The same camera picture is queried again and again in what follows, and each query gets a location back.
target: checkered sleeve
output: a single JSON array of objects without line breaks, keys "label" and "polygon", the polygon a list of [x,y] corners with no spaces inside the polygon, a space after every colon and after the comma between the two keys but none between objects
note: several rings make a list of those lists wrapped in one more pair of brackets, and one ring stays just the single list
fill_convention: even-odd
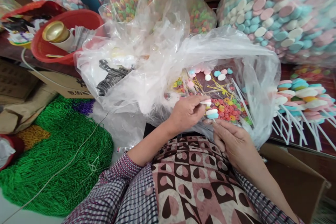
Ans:
[{"label": "checkered sleeve", "polygon": [[124,153],[110,169],[100,174],[86,199],[63,223],[113,223],[127,187],[141,169]]},{"label": "checkered sleeve", "polygon": [[[260,192],[250,181],[234,169],[235,176],[246,195],[254,205],[262,223],[266,224],[295,224],[295,222],[281,211],[272,201],[270,201],[262,192]],[[304,224],[298,217],[299,224]]]}]

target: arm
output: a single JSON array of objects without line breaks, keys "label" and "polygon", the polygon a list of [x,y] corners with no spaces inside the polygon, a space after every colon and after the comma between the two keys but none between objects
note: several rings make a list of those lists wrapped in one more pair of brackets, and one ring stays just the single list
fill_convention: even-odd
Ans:
[{"label": "arm", "polygon": [[141,169],[124,153],[110,169],[102,172],[89,195],[63,223],[113,223],[128,185]]},{"label": "arm", "polygon": [[122,198],[133,178],[152,161],[161,147],[177,134],[194,126],[204,115],[200,105],[208,96],[190,96],[178,101],[167,121],[162,123],[108,170],[104,171],[89,195],[63,224],[113,223]]},{"label": "arm", "polygon": [[301,223],[267,170],[250,135],[243,128],[222,120],[216,120],[213,128],[217,146],[227,154],[233,167],[253,183],[235,171],[260,219],[264,223]]},{"label": "arm", "polygon": [[189,96],[179,100],[169,119],[128,152],[130,159],[140,166],[152,161],[165,143],[194,126],[202,118],[205,105],[200,102],[207,99],[209,96]]}]

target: person's right hand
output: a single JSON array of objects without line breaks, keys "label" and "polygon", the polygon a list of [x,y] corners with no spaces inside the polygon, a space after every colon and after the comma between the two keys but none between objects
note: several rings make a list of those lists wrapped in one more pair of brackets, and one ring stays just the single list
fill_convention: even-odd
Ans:
[{"label": "person's right hand", "polygon": [[216,119],[216,123],[213,122],[212,125],[215,144],[226,153],[233,167],[248,178],[267,171],[245,129],[219,119]]}]

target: person's left hand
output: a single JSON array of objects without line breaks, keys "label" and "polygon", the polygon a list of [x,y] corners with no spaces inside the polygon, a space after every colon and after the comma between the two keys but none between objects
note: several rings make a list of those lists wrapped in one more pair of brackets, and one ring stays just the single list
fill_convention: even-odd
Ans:
[{"label": "person's left hand", "polygon": [[170,117],[166,121],[170,130],[178,135],[194,126],[205,113],[206,105],[201,101],[210,99],[210,96],[192,95],[180,99],[173,109]]}]

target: gold cup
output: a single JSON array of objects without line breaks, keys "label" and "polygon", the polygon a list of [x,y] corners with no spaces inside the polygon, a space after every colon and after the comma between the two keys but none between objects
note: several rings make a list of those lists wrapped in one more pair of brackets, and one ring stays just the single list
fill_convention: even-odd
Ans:
[{"label": "gold cup", "polygon": [[68,39],[70,32],[62,21],[54,21],[48,24],[42,33],[42,38],[51,43],[61,43]]}]

